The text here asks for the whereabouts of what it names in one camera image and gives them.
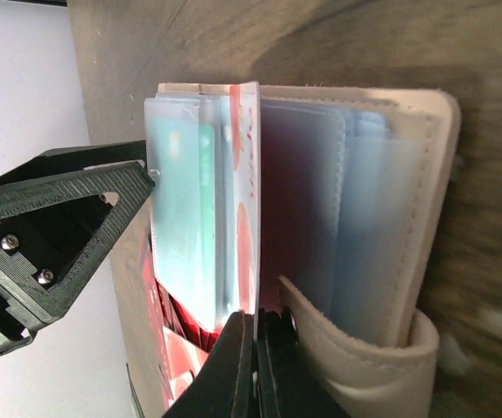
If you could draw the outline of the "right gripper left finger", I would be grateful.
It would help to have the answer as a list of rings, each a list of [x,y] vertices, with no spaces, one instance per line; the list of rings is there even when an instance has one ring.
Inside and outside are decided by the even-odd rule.
[[[165,412],[166,417],[253,416],[253,317],[233,313],[196,380]]]

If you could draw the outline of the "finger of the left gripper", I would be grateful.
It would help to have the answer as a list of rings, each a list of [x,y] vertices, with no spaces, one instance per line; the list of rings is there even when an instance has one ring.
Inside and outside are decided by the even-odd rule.
[[[0,356],[67,314],[154,185],[142,141],[54,149],[0,176]]]

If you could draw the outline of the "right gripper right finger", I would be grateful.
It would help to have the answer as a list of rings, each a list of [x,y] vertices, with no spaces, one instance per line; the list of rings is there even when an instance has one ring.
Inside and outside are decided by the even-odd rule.
[[[256,417],[347,417],[312,376],[298,351],[298,331],[290,310],[258,311],[255,340]]]

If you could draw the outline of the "beige leather card holder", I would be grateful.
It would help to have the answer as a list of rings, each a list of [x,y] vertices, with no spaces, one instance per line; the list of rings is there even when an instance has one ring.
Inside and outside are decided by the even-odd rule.
[[[166,411],[238,308],[231,84],[161,84],[144,103],[151,271]],[[253,315],[291,311],[298,351],[347,417],[426,417],[439,336],[418,294],[458,142],[440,90],[261,85],[261,244]],[[208,330],[198,126],[215,152],[216,319]]]

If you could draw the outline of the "white red card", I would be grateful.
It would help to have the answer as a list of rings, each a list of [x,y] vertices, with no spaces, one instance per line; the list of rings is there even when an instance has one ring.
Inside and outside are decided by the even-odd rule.
[[[238,308],[258,310],[261,244],[260,88],[256,81],[229,86]]]

